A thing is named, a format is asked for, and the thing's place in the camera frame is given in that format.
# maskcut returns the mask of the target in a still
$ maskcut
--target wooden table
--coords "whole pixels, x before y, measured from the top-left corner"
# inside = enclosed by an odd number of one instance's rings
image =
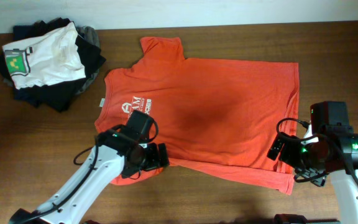
[[[324,100],[346,101],[358,132],[358,22],[265,24],[174,29],[101,30],[107,62],[91,88],[64,113],[35,109],[12,99],[0,77],[0,223],[18,209],[33,210],[78,168],[73,157],[93,145],[94,121],[110,69],[130,67],[142,57],[143,36],[180,37],[185,57],[299,62],[300,115]],[[11,34],[0,34],[2,44]],[[304,133],[299,129],[298,135]],[[276,213],[309,219],[337,218],[331,184],[296,184],[291,196],[239,184],[182,167],[171,167],[138,184],[109,185],[84,220],[101,223],[256,223]]]

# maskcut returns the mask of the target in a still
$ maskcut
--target stack of folded clothes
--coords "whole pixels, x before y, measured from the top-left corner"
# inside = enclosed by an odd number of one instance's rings
[[[45,103],[61,112],[94,81],[106,61],[92,27],[69,19],[15,26],[13,41],[2,47],[0,73],[14,99],[34,107]]]

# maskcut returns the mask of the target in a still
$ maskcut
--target white t-shirt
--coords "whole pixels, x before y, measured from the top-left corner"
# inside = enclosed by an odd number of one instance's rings
[[[54,85],[85,78],[75,40],[74,23],[41,37],[28,38],[2,47],[8,71],[17,89]]]

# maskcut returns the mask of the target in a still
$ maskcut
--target green light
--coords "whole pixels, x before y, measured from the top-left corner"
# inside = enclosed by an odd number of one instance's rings
[[[354,150],[358,150],[358,144],[356,143],[356,144],[352,144],[352,148],[354,149]]]

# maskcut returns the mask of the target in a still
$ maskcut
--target white wall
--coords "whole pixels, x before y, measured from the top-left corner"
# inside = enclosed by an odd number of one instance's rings
[[[0,0],[0,33],[68,17],[95,29],[358,20],[358,0]]]

